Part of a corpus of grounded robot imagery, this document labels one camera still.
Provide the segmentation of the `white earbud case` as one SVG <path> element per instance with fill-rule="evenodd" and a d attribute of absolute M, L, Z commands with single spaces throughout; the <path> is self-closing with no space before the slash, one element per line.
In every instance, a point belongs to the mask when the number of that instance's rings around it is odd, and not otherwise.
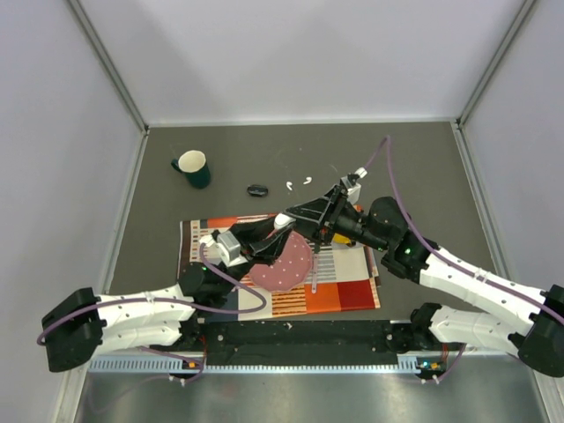
<path fill-rule="evenodd" d="M 284 213 L 279 213 L 274 219 L 274 228 L 276 230 L 282 230 L 286 227 L 291 226 L 295 222 L 295 218 L 287 216 Z"/>

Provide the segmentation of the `black earbud charging case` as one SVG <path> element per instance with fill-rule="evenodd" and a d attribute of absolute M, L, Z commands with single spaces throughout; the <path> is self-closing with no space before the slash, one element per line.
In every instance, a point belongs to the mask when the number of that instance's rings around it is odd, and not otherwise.
<path fill-rule="evenodd" d="M 266 186 L 260 184 L 251 184 L 247 187 L 247 193 L 251 197 L 267 197 L 269 195 L 269 189 Z"/>

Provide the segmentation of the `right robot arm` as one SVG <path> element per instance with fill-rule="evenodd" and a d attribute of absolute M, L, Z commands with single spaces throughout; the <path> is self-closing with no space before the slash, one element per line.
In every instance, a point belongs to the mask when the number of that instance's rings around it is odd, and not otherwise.
<path fill-rule="evenodd" d="M 461 343 L 505 352 L 541 374 L 563 376 L 563 289 L 520 285 L 449 253 L 423 238 L 393 197 L 358 211 L 334 186 L 322 197 L 289 207 L 275 227 L 291 227 L 316 244 L 335 235 L 383 252 L 382 266 L 398 278 L 441 291 L 475 307 L 464 312 L 425 304 L 412 313 L 413 342 L 424 349 Z"/>

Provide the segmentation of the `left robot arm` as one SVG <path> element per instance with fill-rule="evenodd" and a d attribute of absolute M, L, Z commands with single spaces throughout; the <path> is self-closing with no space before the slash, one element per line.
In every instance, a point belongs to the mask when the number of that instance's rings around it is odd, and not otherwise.
<path fill-rule="evenodd" d="M 48 370 L 62 373 L 97 355 L 136 347 L 194 347 L 198 315 L 229 314 L 228 295 L 245 287 L 241 281 L 255 265 L 275 263 L 294 224 L 279 214 L 203 236 L 198 261 L 160 290 L 115 296 L 97 295 L 90 287 L 76 290 L 41 319 L 38 344 Z"/>

